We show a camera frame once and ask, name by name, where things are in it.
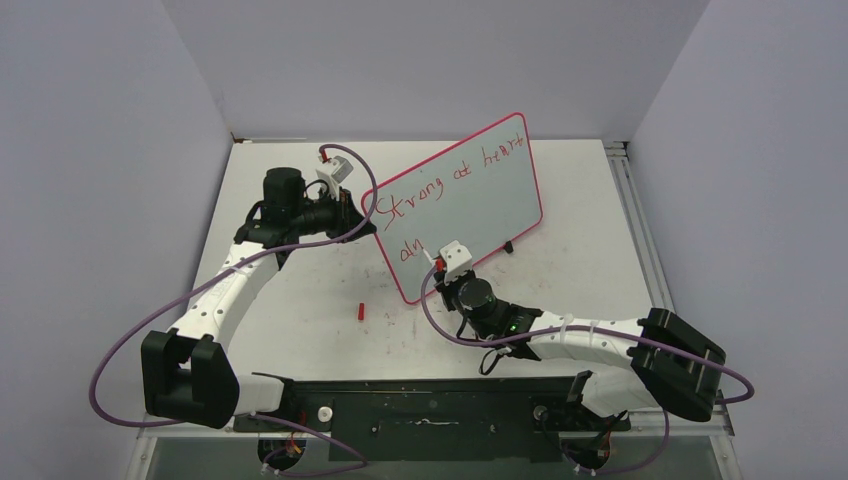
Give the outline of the pink framed whiteboard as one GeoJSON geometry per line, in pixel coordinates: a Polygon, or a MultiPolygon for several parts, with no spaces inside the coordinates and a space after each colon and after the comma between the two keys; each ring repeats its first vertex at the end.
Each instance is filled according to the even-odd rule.
{"type": "Polygon", "coordinates": [[[457,240],[481,261],[543,219],[526,118],[514,112],[361,197],[402,300],[414,305],[431,263],[457,240]]]}

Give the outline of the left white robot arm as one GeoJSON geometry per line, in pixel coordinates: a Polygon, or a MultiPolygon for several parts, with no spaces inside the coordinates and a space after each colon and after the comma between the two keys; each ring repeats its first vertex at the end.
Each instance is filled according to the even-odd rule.
{"type": "Polygon", "coordinates": [[[310,185],[300,170],[267,171],[263,196],[236,231],[216,282],[167,331],[151,331],[142,341],[148,414],[211,428],[253,413],[276,431],[295,423],[298,403],[284,394],[285,380],[236,373],[227,350],[253,301],[302,237],[324,234],[345,243],[375,232],[341,185],[352,170],[341,158],[318,168],[315,198],[307,195],[310,185]]]}

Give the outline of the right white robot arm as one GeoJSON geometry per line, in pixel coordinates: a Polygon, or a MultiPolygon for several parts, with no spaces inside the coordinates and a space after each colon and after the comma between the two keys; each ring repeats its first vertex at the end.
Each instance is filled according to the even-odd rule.
{"type": "Polygon", "coordinates": [[[451,341],[502,357],[589,365],[578,393],[565,402],[567,418],[579,428],[654,407],[693,422],[712,416],[726,354],[671,310],[653,307],[627,320],[582,319],[499,299],[472,271],[451,278],[435,269],[430,278],[446,308],[474,333],[451,341]]]}

